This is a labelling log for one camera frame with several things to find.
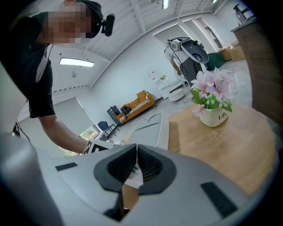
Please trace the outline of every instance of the wooden table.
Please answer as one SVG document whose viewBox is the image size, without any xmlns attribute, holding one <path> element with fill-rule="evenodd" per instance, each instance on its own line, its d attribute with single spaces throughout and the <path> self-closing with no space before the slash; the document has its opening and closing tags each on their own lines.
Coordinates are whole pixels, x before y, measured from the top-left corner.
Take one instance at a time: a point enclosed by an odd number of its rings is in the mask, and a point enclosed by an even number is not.
<svg viewBox="0 0 283 226">
<path fill-rule="evenodd" d="M 196 107 L 169 117 L 168 149 L 202 160 L 253 194 L 270 172 L 275 154 L 273 132 L 264 116 L 234 104 L 228 119 L 210 128 L 195 118 Z"/>
</svg>

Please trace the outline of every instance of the white flower pot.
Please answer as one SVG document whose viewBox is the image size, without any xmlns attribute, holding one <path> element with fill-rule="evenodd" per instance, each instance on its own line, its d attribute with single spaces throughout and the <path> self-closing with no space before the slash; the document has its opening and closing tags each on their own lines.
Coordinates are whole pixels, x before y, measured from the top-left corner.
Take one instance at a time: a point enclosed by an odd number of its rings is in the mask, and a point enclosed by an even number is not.
<svg viewBox="0 0 283 226">
<path fill-rule="evenodd" d="M 229 115 L 229 112 L 223 108 L 218 109 L 205 109 L 206 114 L 200 116 L 203 124 L 209 127 L 216 127 L 224 122 Z"/>
</svg>

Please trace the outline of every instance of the black cap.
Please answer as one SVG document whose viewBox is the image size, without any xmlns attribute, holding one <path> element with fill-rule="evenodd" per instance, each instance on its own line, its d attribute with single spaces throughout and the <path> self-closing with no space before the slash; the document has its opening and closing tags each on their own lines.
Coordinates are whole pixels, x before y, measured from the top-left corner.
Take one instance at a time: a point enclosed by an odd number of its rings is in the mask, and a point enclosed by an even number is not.
<svg viewBox="0 0 283 226">
<path fill-rule="evenodd" d="M 96 23 L 92 24 L 92 32 L 91 34 L 87 34 L 87 38 L 94 38 L 99 33 L 102 25 L 103 15 L 101 12 L 101 5 L 90 0 L 76 0 L 76 2 L 84 3 L 95 17 Z"/>
</svg>

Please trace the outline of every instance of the couch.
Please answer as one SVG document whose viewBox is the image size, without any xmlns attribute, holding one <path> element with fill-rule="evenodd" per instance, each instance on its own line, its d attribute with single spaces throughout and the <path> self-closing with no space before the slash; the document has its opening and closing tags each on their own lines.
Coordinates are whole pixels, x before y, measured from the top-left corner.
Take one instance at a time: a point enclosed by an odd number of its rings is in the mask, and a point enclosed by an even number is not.
<svg viewBox="0 0 283 226">
<path fill-rule="evenodd" d="M 124 116 L 124 113 L 120 113 L 117 116 L 118 121 L 121 122 L 122 124 L 124 124 L 131 118 L 135 117 L 139 113 L 143 112 L 144 110 L 155 105 L 155 100 L 150 93 L 146 94 L 145 91 L 143 90 L 142 92 L 138 93 L 137 96 L 138 98 L 132 101 L 131 103 L 123 105 L 123 106 L 128 106 L 132 109 L 130 113 L 128 114 L 128 118 Z"/>
</svg>

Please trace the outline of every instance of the window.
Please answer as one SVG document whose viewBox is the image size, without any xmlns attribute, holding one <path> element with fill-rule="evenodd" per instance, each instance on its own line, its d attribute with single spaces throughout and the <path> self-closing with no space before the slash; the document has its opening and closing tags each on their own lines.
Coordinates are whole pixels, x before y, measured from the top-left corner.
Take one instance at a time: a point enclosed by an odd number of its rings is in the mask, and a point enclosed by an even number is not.
<svg viewBox="0 0 283 226">
<path fill-rule="evenodd" d="M 86 129 L 83 133 L 80 134 L 80 137 L 89 140 L 89 139 L 95 139 L 99 135 L 100 131 L 99 129 L 93 125 L 90 128 Z M 72 157 L 77 156 L 78 154 L 76 152 L 68 151 L 64 148 L 59 147 L 64 152 L 64 157 Z"/>
<path fill-rule="evenodd" d="M 99 130 L 95 125 L 91 126 L 87 130 L 85 130 L 80 137 L 84 138 L 85 140 L 95 139 L 99 135 Z"/>
</svg>

